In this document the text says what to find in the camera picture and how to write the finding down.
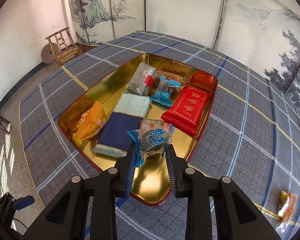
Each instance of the triangular cutout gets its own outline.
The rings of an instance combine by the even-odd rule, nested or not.
[[[231,195],[235,210],[237,212],[239,223],[243,225],[255,221],[257,219],[257,216],[248,208],[248,206],[239,197],[239,195],[236,192],[233,192]]]
[[[47,215],[46,220],[57,225],[62,225],[66,219],[70,197],[71,192],[67,192]]]

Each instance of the blue circular label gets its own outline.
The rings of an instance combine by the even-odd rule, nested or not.
[[[164,141],[166,138],[170,138],[171,135],[169,132],[163,130],[163,129],[155,129],[152,130],[148,135],[146,136],[147,143],[150,145],[158,145]]]

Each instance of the gray checkered tablecloth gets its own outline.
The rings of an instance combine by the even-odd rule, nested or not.
[[[65,64],[20,103],[24,151],[43,203],[71,177],[98,175],[62,134],[58,117],[86,88],[144,52],[218,78],[211,114],[190,164],[217,179],[230,176],[274,227],[281,191],[296,193],[292,222],[281,235],[290,239],[300,226],[300,111],[269,80],[238,61],[161,33],[136,31],[95,48]],[[185,237],[186,199],[170,195],[162,205],[149,207],[129,198],[118,199],[116,205],[119,239]],[[216,238],[212,200],[211,213]]]

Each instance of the metal tray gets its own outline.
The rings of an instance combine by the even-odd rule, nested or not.
[[[90,149],[95,147],[98,135],[92,139],[78,141],[73,137],[73,128],[80,120],[81,115],[92,107],[95,101],[99,101],[102,104],[108,118],[119,101],[122,91],[126,91],[127,83],[141,62],[149,64],[158,70],[169,71],[181,76],[192,77],[194,74],[202,74],[204,77],[203,82],[194,84],[192,79],[189,85],[205,90],[212,95],[203,111],[199,130],[196,136],[192,138],[181,132],[179,129],[174,130],[172,144],[177,156],[185,158],[186,160],[189,159],[207,122],[218,80],[214,76],[187,64],[157,55],[142,54],[120,66],[118,69],[114,70],[95,84],[84,95],[69,106],[69,108],[58,119],[58,125],[62,132],[82,154],[82,156],[84,156],[99,171],[104,171],[113,167],[117,159],[92,152]],[[154,91],[155,90],[152,89],[149,92],[149,95],[154,93]],[[172,93],[172,102],[177,99],[178,95],[179,93]],[[150,105],[146,118],[160,119],[161,114],[167,109],[167,107],[153,102]],[[169,191],[170,182],[165,157],[147,158],[140,168],[136,168],[132,191],[130,193],[134,198],[146,205],[156,206],[164,202]]]

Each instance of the red wrapper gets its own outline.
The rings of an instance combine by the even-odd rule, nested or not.
[[[195,136],[202,112],[210,96],[205,91],[185,86],[172,107],[161,115],[161,119],[173,124],[184,133]]]

